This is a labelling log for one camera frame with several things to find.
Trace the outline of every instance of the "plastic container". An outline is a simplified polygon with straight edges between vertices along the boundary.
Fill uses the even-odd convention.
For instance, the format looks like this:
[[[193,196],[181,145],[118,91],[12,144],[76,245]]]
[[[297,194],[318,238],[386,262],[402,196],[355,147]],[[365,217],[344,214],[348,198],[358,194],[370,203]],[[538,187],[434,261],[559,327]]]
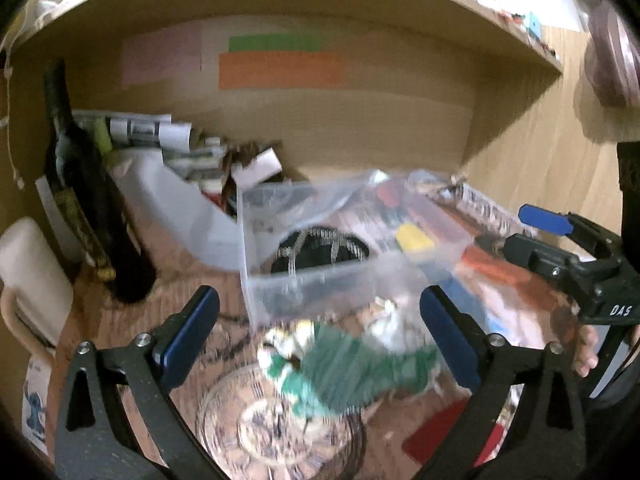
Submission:
[[[238,195],[242,292],[254,330],[274,322],[342,315],[375,297],[420,297],[449,276],[472,237],[406,179],[372,171],[324,183],[262,184]],[[403,253],[398,228],[418,226],[433,243]],[[281,242],[329,226],[369,247],[364,261],[270,274]]]

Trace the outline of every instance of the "white cord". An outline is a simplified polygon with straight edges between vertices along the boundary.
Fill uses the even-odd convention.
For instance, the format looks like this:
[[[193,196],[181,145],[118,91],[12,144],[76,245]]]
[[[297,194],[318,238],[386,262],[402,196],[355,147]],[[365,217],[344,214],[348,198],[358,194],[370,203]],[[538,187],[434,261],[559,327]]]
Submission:
[[[27,8],[24,7],[24,16],[22,18],[22,25],[20,26],[20,30],[18,34],[16,34],[11,40],[10,43],[7,43],[7,38],[9,37],[9,33],[7,33],[2,40],[2,44],[0,45],[0,52],[4,48],[6,52],[6,59],[4,60],[4,70],[2,73],[4,74],[4,79],[6,80],[6,115],[3,118],[0,118],[0,128],[6,128],[6,151],[9,156],[9,165],[11,165],[11,169],[14,172],[14,182],[20,191],[24,189],[24,179],[20,176],[20,172],[18,168],[15,167],[14,158],[11,154],[11,133],[9,130],[9,117],[11,115],[11,92],[10,92],[10,81],[11,74],[14,71],[11,66],[11,49],[14,46],[15,40],[24,32],[24,28],[27,25]]]

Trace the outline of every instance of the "orange paper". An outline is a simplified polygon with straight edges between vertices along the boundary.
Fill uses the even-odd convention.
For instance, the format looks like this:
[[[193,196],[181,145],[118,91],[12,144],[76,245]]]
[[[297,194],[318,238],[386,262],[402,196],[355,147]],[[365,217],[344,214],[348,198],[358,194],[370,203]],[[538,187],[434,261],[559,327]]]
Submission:
[[[225,52],[220,54],[221,90],[241,88],[338,88],[344,61],[333,52]]]

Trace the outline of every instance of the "small blue box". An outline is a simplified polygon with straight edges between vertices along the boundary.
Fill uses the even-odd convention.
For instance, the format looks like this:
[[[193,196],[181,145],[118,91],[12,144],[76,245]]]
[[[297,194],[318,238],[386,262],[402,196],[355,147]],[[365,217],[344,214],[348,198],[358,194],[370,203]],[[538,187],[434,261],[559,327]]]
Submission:
[[[524,19],[524,26],[527,27],[527,31],[537,40],[542,38],[542,27],[540,25],[540,20],[533,13],[530,12]]]

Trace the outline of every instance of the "bottle label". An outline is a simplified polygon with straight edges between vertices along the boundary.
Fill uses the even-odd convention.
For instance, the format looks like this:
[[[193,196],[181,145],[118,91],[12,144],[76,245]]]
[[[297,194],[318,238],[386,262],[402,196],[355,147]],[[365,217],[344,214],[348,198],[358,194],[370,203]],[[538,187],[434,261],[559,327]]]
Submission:
[[[111,260],[104,251],[94,229],[82,211],[73,189],[67,187],[54,193],[54,200],[66,223],[71,227],[78,240],[95,263],[98,279],[102,282],[112,282],[116,278],[116,271]]]

